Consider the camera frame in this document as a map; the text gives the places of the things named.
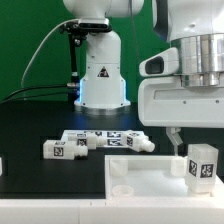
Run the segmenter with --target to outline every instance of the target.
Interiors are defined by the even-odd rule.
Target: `black tabletop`
[[[1,105],[0,125],[0,198],[105,198],[104,155],[113,150],[89,151],[81,160],[44,160],[43,143],[60,139],[64,130],[142,127],[136,105],[126,114],[99,117],[74,112],[67,102],[38,101]]]

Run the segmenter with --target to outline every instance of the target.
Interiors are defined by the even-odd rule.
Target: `green wall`
[[[23,72],[43,38],[59,23],[72,19],[62,0],[1,0],[0,8],[0,99],[20,88]],[[140,60],[167,48],[152,32],[151,1],[145,0],[143,10],[134,18]],[[111,19],[113,29],[122,40],[121,74],[127,81],[127,98],[137,101],[141,77],[130,18]],[[44,45],[32,65],[26,87],[60,84],[70,81],[67,35],[55,32]],[[85,51],[79,50],[79,71],[85,73]],[[66,100],[56,96],[48,100]]]

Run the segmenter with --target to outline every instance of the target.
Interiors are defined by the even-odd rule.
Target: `black cable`
[[[9,100],[10,98],[12,98],[13,96],[15,96],[15,95],[17,95],[19,93],[26,92],[26,91],[30,91],[30,90],[66,88],[66,87],[67,87],[67,84],[44,85],[44,86],[31,86],[31,87],[19,89],[19,90],[15,91],[15,92],[12,92],[9,96],[5,97],[2,101]]]
[[[24,100],[24,99],[28,99],[28,98],[52,96],[52,95],[60,95],[60,94],[68,94],[68,92],[47,93],[47,94],[39,94],[39,95],[32,95],[32,96],[26,96],[26,97],[18,97],[18,98],[14,98],[14,99],[7,99],[7,100],[1,101],[0,105],[2,105],[4,103],[11,102],[11,101],[19,101],[19,100]]]

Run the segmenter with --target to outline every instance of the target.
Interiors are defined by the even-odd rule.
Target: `wire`
[[[140,59],[140,53],[139,53],[139,46],[138,46],[138,40],[137,40],[137,32],[136,32],[136,27],[135,27],[135,21],[134,21],[134,16],[133,16],[133,0],[129,0],[129,8],[130,8],[130,14],[131,14],[131,22],[132,22],[132,30],[134,34],[134,40],[135,40],[135,49],[136,49],[136,56],[138,59],[138,64],[141,63]]]
[[[14,98],[14,99],[3,100],[2,102],[0,102],[0,105],[2,105],[4,103],[12,102],[12,101],[24,100],[27,98],[44,97],[44,96],[52,96],[52,95],[60,95],[60,94],[67,94],[67,92],[55,92],[55,93],[32,95],[32,96],[27,96],[27,97],[18,97],[18,98]]]
[[[75,21],[75,20],[76,20],[76,19],[67,20],[67,21],[65,21],[65,22],[63,22],[63,23],[58,24],[58,25],[57,25],[55,28],[53,28],[53,29],[47,34],[47,36],[42,40],[42,42],[40,43],[39,47],[37,48],[37,50],[36,50],[35,53],[33,54],[33,56],[32,56],[32,58],[31,58],[30,62],[28,63],[28,65],[27,65],[27,67],[26,67],[26,69],[25,69],[25,71],[24,71],[24,73],[23,73],[23,77],[22,77],[22,80],[21,80],[21,87],[22,87],[22,88],[25,87],[25,80],[26,80],[26,78],[27,78],[27,73],[28,73],[28,71],[29,71],[31,65],[33,64],[33,62],[34,62],[34,60],[35,60],[37,54],[39,53],[39,51],[41,50],[41,48],[43,47],[43,45],[45,44],[45,42],[48,40],[48,38],[49,38],[49,37],[55,32],[55,30],[57,30],[60,26],[66,24],[66,23],[68,23],[68,22],[73,22],[73,21]]]
[[[11,99],[13,96],[22,93],[22,92],[26,92],[26,91],[31,91],[31,90],[38,90],[38,89],[55,89],[55,88],[66,88],[67,85],[66,84],[59,84],[59,85],[45,85],[45,86],[31,86],[31,87],[27,87],[27,88],[23,88],[23,89],[19,89],[16,90],[15,92],[11,93],[9,96],[5,97],[3,99],[3,101],[9,100]]]

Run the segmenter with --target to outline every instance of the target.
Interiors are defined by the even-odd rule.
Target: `metal bracket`
[[[180,131],[181,128],[178,127],[166,127],[166,134],[174,146],[175,156],[178,155],[178,146],[183,144],[183,141],[180,135],[178,134]]]

